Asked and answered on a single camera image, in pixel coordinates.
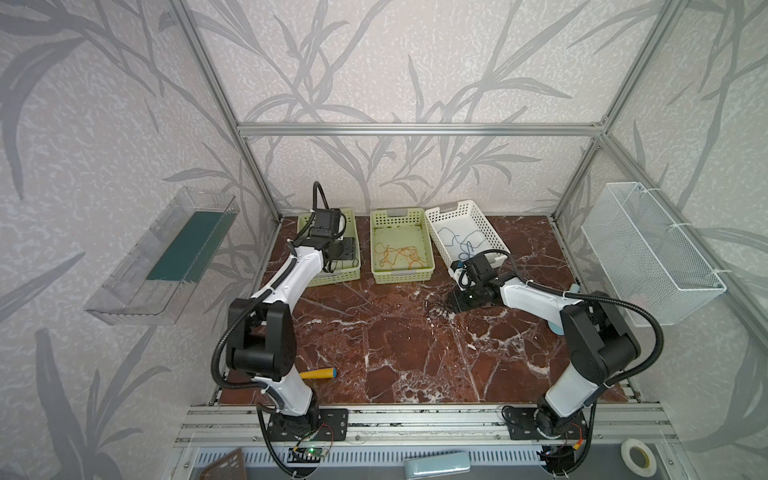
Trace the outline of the clear plastic wall shelf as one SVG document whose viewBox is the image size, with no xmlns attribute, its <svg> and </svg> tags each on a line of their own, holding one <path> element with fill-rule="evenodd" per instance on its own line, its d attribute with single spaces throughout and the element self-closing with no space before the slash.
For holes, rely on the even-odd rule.
<svg viewBox="0 0 768 480">
<path fill-rule="evenodd" d="M 111 326 L 175 324 L 239 212 L 231 193 L 181 188 L 84 310 Z"/>
</svg>

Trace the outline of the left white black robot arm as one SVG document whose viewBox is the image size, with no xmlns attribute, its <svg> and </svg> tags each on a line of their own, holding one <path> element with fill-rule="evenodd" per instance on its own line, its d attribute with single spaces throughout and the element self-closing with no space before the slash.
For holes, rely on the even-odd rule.
<svg viewBox="0 0 768 480">
<path fill-rule="evenodd" d="M 272 420 L 301 432 L 317 430 L 320 413 L 314 391 L 295 367 L 292 313 L 318 274 L 330 273 L 354 252 L 343 239 L 348 225 L 314 182 L 309 220 L 288 242 L 287 260 L 259 291 L 230 304 L 227 328 L 212 354 L 211 377 L 219 388 L 261 390 L 273 402 L 265 409 Z"/>
</svg>

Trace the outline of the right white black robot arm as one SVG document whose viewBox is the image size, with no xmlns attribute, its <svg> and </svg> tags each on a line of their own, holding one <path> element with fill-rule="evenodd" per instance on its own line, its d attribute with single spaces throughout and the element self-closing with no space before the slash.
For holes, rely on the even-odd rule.
<svg viewBox="0 0 768 480">
<path fill-rule="evenodd" d="M 614 384 L 644 372 L 659 360 L 665 343 L 663 329 L 644 308 L 604 293 L 560 291 L 524 280 L 514 271 L 501 272 L 487 259 L 490 254 L 509 255 L 501 249 L 489 249 L 450 263 L 457 289 L 447 296 L 447 309 L 462 313 L 504 306 L 560 328 L 569 364 L 537 400 L 532 422 L 542 437 L 560 438 L 583 408 L 595 406 Z M 620 313 L 622 309 L 643 317 L 654 334 L 651 352 L 634 367 L 629 364 L 639 359 L 642 348 Z"/>
</svg>

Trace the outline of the yellow toy shovel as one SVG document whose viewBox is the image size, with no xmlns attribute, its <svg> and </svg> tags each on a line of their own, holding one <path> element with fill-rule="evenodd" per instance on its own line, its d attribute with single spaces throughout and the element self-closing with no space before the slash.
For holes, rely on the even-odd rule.
<svg viewBox="0 0 768 480">
<path fill-rule="evenodd" d="M 300 373 L 303 380 L 329 380 L 337 377 L 336 368 L 323 368 L 304 371 Z"/>
</svg>

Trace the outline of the white tape roll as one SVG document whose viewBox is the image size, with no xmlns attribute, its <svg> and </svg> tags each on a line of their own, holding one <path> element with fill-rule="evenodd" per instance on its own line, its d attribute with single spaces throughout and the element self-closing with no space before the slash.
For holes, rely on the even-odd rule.
<svg viewBox="0 0 768 480">
<path fill-rule="evenodd" d="M 621 457 L 627 469 L 641 478 L 652 478 L 658 471 L 654 453 L 638 439 L 629 438 L 621 444 Z"/>
</svg>

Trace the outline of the light blue flat box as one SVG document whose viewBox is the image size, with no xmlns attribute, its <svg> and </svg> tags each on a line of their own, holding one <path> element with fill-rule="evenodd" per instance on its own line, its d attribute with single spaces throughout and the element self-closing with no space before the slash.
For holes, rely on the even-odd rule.
<svg viewBox="0 0 768 480">
<path fill-rule="evenodd" d="M 404 462 L 404 475 L 408 480 L 463 474 L 470 469 L 471 461 L 467 452 L 441 453 Z"/>
</svg>

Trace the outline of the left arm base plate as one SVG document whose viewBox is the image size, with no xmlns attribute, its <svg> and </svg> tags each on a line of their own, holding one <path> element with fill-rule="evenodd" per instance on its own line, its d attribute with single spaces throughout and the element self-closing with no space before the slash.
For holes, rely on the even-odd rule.
<svg viewBox="0 0 768 480">
<path fill-rule="evenodd" d="M 303 416 L 274 414 L 267 422 L 267 435 L 271 441 L 299 441 L 311 434 L 314 441 L 343 441 L 349 425 L 349 410 L 345 408 L 319 408 Z"/>
</svg>

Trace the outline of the light green basket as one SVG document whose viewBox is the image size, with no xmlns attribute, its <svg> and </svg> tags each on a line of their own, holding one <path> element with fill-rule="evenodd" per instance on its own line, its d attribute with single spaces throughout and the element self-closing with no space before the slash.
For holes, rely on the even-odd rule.
<svg viewBox="0 0 768 480">
<path fill-rule="evenodd" d="M 435 269 L 422 208 L 375 210 L 370 214 L 371 272 L 376 284 L 428 282 Z"/>
<path fill-rule="evenodd" d="M 297 240 L 299 246 L 319 247 L 325 258 L 325 269 L 318 273 L 308 284 L 318 287 L 360 279 L 360 245 L 355 214 L 352 208 L 341 209 L 344 216 L 344 232 L 337 239 L 321 237 L 315 228 L 316 221 L 305 229 L 311 214 L 304 213 L 297 220 Z"/>
</svg>

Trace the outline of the brown perforated board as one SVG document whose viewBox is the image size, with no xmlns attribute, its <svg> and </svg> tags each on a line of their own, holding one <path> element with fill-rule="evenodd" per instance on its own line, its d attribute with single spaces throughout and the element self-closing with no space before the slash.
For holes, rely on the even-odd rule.
<svg viewBox="0 0 768 480">
<path fill-rule="evenodd" d="M 199 480 L 246 480 L 246 466 L 240 448 L 232 450 L 221 459 L 205 467 Z"/>
</svg>

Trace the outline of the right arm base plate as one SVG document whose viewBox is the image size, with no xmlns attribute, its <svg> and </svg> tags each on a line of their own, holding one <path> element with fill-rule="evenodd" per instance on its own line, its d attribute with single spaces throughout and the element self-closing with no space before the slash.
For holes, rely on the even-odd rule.
<svg viewBox="0 0 768 480">
<path fill-rule="evenodd" d="M 549 407 L 503 406 L 501 409 L 511 440 L 582 440 L 587 422 L 582 411 L 560 417 Z"/>
</svg>

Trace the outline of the white perforated plastic basket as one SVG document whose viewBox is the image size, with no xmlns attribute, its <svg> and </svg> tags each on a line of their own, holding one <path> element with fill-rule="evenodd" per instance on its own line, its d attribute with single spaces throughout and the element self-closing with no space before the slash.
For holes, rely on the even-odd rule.
<svg viewBox="0 0 768 480">
<path fill-rule="evenodd" d="M 450 265 L 485 250 L 509 249 L 477 204 L 472 200 L 453 202 L 427 209 L 425 218 L 430 237 L 453 277 Z"/>
</svg>

